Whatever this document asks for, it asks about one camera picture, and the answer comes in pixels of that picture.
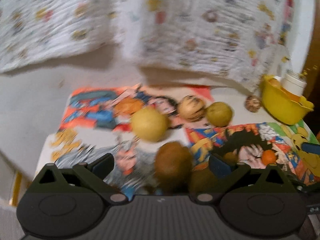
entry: white container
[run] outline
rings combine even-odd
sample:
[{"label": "white container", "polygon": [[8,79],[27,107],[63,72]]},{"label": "white container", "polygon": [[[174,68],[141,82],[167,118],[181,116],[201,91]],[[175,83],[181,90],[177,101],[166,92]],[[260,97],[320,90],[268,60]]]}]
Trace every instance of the white container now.
[{"label": "white container", "polygon": [[298,97],[302,96],[306,85],[306,78],[290,69],[287,70],[284,78],[281,80],[282,88]]}]

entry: wooden cabinet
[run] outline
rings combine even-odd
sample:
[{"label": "wooden cabinet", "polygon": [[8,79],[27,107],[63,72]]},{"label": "wooden cabinet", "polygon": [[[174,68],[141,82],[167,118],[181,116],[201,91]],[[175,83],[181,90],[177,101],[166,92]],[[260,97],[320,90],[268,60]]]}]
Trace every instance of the wooden cabinet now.
[{"label": "wooden cabinet", "polygon": [[311,131],[320,131],[320,0],[316,3],[316,16],[309,53],[303,71],[307,72],[307,86],[303,95],[314,105],[314,111],[304,118]]}]

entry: ridged black surface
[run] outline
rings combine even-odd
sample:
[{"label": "ridged black surface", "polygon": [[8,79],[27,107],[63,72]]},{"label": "ridged black surface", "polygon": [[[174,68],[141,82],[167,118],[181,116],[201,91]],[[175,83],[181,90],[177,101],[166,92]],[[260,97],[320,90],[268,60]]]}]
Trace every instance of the ridged black surface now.
[{"label": "ridged black surface", "polygon": [[[188,196],[136,196],[112,207],[103,221],[74,240],[254,240],[225,225],[210,206]],[[282,240],[299,240],[296,235]],[[26,236],[23,240],[39,240]]]}]

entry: cartoon face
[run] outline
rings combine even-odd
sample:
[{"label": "cartoon face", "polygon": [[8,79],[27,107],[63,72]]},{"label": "cartoon face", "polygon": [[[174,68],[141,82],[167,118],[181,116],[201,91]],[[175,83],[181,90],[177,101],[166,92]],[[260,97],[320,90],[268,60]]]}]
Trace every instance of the cartoon face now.
[{"label": "cartoon face", "polygon": [[130,148],[128,151],[120,149],[115,156],[115,161],[121,171],[128,171],[133,168],[137,163],[134,148]]},{"label": "cartoon face", "polygon": [[292,142],[293,142],[293,144],[295,145],[295,147],[297,148],[297,150],[301,150],[301,144],[302,144],[302,143],[308,142],[307,136],[308,136],[308,135],[306,135],[306,134],[301,134],[301,133],[294,134],[294,135],[292,136]]},{"label": "cartoon face", "polygon": [[173,113],[176,109],[174,108],[173,105],[170,104],[169,100],[167,98],[153,98],[149,100],[148,102],[150,105],[155,105],[156,109],[161,113],[161,114],[171,114]]},{"label": "cartoon face", "polygon": [[182,118],[190,122],[197,122],[204,117],[204,101],[196,96],[188,95],[182,99],[178,106]]},{"label": "cartoon face", "polygon": [[138,138],[134,137],[131,141],[123,142],[121,135],[119,134],[117,136],[117,141],[119,148],[115,155],[115,162],[121,171],[130,173],[137,163],[135,147],[137,145]]}]

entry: anime poster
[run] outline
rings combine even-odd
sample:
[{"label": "anime poster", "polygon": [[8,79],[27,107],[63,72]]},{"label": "anime poster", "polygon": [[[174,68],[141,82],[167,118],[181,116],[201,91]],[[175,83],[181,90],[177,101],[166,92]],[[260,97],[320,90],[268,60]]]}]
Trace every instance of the anime poster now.
[{"label": "anime poster", "polygon": [[171,121],[171,129],[210,128],[211,125],[205,118],[198,122],[186,122],[179,117],[178,103],[188,95],[202,99],[207,106],[213,103],[208,87],[165,89],[138,84],[110,89],[79,89],[69,98],[60,130],[80,126],[129,132],[130,117],[145,106],[154,107],[167,115]]},{"label": "anime poster", "polygon": [[266,166],[261,162],[262,153],[272,150],[276,155],[276,163],[284,171],[295,174],[286,156],[291,147],[266,123],[186,131],[197,165],[207,162],[210,153],[217,153],[220,156],[228,154],[236,162],[247,163],[252,168],[264,169]]},{"label": "anime poster", "polygon": [[293,126],[277,123],[253,123],[212,129],[186,129],[196,165],[207,162],[210,153],[236,156],[252,168],[264,169],[263,151],[272,150],[277,165],[294,174],[306,185],[320,181],[320,158],[301,151],[302,142],[319,144],[309,128],[300,121]]},{"label": "anime poster", "polygon": [[132,199],[134,194],[150,194],[157,190],[153,177],[154,158],[158,148],[169,141],[179,141],[188,146],[182,129],[172,130],[169,138],[162,142],[148,143],[140,141],[131,132],[67,128],[48,136],[37,172],[46,163],[55,163],[58,168],[71,168],[79,162],[92,163],[111,153],[115,166],[104,181]]}]

